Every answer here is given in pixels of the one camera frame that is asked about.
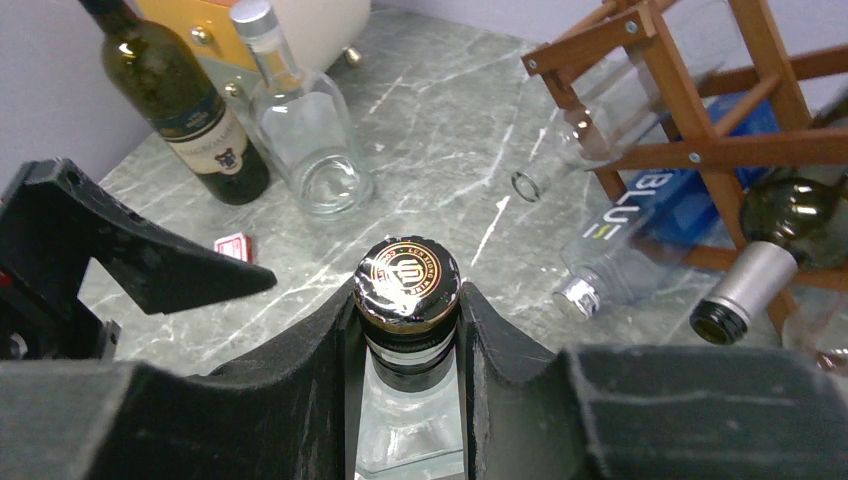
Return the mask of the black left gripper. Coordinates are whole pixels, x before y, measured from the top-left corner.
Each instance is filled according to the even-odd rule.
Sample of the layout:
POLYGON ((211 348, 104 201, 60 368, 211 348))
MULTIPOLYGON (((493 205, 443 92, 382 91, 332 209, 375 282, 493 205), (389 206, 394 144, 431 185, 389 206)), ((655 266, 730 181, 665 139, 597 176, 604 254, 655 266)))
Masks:
POLYGON ((121 327, 77 300, 96 260, 146 314, 257 294, 274 273, 142 217, 72 161, 24 163, 1 195, 1 358, 114 357, 121 327))

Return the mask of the dark bottle cream label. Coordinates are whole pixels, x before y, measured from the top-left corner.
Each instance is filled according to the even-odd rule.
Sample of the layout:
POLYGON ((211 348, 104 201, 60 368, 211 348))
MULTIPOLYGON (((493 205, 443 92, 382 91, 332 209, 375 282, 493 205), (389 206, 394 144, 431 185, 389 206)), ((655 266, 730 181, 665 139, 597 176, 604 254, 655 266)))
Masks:
POLYGON ((244 205, 270 184, 268 167, 184 40, 123 1, 82 4, 104 34, 111 83, 219 201, 244 205))

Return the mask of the clear bottle silver cap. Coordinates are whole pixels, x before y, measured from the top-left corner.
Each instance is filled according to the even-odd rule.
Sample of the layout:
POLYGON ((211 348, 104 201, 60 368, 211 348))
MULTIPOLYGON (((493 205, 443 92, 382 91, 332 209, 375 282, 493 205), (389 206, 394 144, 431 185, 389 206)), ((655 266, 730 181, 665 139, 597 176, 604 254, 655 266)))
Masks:
POLYGON ((252 124, 298 207, 326 219, 357 210, 373 181, 339 88, 294 64, 269 2, 239 1, 230 18, 262 76, 250 96, 252 124))

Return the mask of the clear glass bottle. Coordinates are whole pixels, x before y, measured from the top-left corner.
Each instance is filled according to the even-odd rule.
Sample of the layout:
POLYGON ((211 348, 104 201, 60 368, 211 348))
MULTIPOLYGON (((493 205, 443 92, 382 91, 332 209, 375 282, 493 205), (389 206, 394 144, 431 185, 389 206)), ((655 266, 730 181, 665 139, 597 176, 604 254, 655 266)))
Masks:
POLYGON ((647 136, 664 113, 661 95, 639 56, 603 59, 572 84, 576 100, 545 128, 529 163, 511 175, 515 192, 537 202, 577 171, 618 160, 647 136))

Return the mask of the green wine bottle brown label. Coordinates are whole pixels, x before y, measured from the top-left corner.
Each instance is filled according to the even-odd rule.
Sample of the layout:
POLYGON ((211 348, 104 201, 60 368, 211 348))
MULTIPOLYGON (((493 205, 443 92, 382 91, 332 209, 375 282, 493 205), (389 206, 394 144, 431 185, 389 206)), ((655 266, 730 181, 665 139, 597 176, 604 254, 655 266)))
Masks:
POLYGON ((690 314, 692 330, 732 345, 801 271, 847 261, 847 170, 774 172, 752 187, 740 210, 747 245, 690 314))

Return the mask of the brown wooden wine rack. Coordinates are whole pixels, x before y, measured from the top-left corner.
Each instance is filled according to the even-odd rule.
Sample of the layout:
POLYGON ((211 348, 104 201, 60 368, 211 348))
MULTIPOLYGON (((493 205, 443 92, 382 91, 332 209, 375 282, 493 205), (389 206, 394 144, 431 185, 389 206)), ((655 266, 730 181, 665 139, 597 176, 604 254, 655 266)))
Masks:
MULTIPOLYGON (((799 87, 802 79, 845 72, 847 49, 788 56, 762 1, 701 1, 676 26, 665 20, 668 8, 666 1, 606 1, 523 63, 560 110, 576 100, 572 84, 601 60, 645 61, 664 107, 660 122, 618 160, 591 171, 611 205, 642 170, 697 170, 720 219, 681 263, 724 277, 747 245, 740 210, 752 187, 776 171, 847 170, 846 101, 812 116, 799 87)), ((801 271, 794 281, 845 290, 847 261, 801 271)), ((789 284, 763 311, 776 328, 794 310, 789 284)))

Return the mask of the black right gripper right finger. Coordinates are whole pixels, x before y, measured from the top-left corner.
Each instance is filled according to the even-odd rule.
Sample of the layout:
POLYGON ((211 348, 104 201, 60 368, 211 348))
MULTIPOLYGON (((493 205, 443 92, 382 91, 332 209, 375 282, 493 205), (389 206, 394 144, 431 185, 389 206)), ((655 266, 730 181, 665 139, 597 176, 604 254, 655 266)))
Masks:
POLYGON ((787 350, 570 345, 551 352, 472 283, 457 362, 471 479, 843 479, 847 406, 787 350))

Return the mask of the small red white card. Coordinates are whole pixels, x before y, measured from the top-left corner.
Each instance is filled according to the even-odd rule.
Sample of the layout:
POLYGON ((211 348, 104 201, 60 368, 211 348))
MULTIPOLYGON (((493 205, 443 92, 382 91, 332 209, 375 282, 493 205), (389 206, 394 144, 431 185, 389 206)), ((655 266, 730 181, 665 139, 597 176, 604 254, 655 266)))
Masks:
POLYGON ((213 246, 217 253, 248 264, 254 263, 253 240, 243 232, 218 238, 214 241, 213 246))

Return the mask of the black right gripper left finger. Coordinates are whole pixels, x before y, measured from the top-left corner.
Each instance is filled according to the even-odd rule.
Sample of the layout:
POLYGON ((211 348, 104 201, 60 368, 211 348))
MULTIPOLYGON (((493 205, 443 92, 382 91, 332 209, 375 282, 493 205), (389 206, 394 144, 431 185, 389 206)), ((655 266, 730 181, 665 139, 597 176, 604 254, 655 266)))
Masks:
POLYGON ((5 479, 350 479, 364 344, 344 283, 207 375, 138 361, 5 361, 5 479))

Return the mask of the small dark bottle gold cap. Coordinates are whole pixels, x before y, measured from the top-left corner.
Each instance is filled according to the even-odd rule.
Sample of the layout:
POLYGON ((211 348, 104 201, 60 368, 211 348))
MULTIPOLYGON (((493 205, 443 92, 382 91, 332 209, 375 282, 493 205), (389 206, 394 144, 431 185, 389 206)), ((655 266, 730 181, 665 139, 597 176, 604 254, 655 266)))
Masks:
POLYGON ((353 279, 367 343, 356 478, 462 477, 455 259, 432 239, 388 237, 353 279))

